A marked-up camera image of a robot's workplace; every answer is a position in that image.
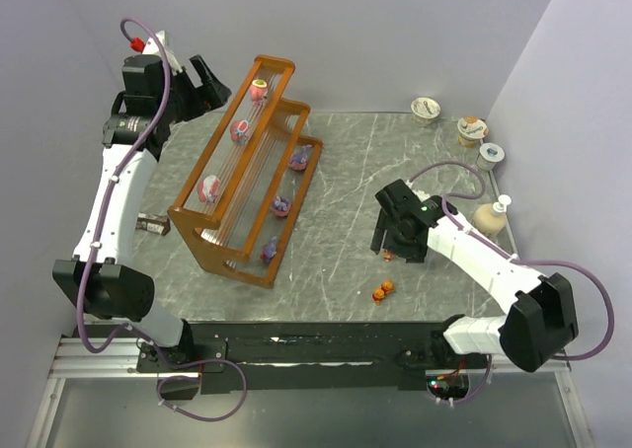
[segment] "cable clip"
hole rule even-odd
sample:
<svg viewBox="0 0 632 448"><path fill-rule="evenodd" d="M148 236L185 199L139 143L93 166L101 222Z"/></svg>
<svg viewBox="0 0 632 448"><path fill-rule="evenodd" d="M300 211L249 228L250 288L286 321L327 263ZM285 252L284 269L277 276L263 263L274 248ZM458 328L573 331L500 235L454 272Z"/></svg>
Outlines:
<svg viewBox="0 0 632 448"><path fill-rule="evenodd" d="M470 223L461 223L461 224L463 225L463 227L461 228L461 231L463 231L467 235L469 235L474 229L474 226L472 226Z"/></svg>

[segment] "soap dispenser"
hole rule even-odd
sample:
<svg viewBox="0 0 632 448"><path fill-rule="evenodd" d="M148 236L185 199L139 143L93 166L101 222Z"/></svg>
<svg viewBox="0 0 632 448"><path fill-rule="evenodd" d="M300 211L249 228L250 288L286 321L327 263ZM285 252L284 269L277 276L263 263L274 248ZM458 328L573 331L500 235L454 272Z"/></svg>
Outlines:
<svg viewBox="0 0 632 448"><path fill-rule="evenodd" d="M507 207L512 199L501 194L495 203L480 206L472 217L474 227L486 238L493 239L507 226Z"/></svg>

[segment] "table surface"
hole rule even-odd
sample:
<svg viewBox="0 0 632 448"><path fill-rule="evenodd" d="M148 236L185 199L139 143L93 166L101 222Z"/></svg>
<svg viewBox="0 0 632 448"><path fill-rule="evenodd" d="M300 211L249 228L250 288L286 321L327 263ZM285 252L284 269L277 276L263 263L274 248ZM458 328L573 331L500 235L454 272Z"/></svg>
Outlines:
<svg viewBox="0 0 632 448"><path fill-rule="evenodd" d="M395 388L252 391L234 416L211 424L159 408L154 380L70 380L46 447L577 446L554 374L493 380L454 411ZM196 397L186 409L220 415L238 398Z"/></svg>
<svg viewBox="0 0 632 448"><path fill-rule="evenodd" d="M211 113L174 127L141 211L166 214L220 118ZM303 133L325 145L274 289L205 272L173 226L164 237L136 231L134 265L154 278L168 310L190 321L438 321L460 313L502 314L443 256L387 262L369 249L379 212L374 195L382 187L441 160L474 164L478 151L457 142L455 119L419 127L404 113L313 113ZM484 177L483 198L453 201L467 217L494 199L490 176ZM421 176L416 187L473 193L478 183L466 170L447 166ZM499 244L511 248L506 231ZM371 293L387 278L397 291L377 306Z"/></svg>

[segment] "wooden rack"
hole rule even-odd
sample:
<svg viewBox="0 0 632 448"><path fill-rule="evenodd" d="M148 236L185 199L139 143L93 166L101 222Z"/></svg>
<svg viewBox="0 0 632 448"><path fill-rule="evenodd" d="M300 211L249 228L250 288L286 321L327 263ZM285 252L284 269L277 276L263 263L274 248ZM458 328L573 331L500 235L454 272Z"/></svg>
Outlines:
<svg viewBox="0 0 632 448"><path fill-rule="evenodd" d="M283 91L294 72L285 59L260 55L236 93L230 107L202 150L169 216L204 270L243 282L271 288L280 262L307 193L323 143L301 135L310 108L286 100ZM253 106L249 88L256 79L268 84L268 97ZM249 140L244 145L232 142L230 124L247 118ZM297 146L311 145L311 156L303 172L287 166ZM209 174L219 177L219 198L201 203L195 192L200 180ZM283 176L299 180L292 205L282 222L277 218L272 231L271 204ZM271 233L278 237L276 255L265 264L261 247Z"/></svg>

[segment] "white bottle cap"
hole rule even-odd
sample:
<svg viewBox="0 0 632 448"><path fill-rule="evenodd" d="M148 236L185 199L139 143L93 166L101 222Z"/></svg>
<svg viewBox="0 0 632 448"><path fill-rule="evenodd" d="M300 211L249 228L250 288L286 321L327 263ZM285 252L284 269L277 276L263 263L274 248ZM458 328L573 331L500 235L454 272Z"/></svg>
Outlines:
<svg viewBox="0 0 632 448"><path fill-rule="evenodd" d="M492 209L494 209L494 211L498 214L503 214L507 212L507 207L510 204L512 204L512 199L506 194L501 194L498 197L498 201L492 205Z"/></svg>

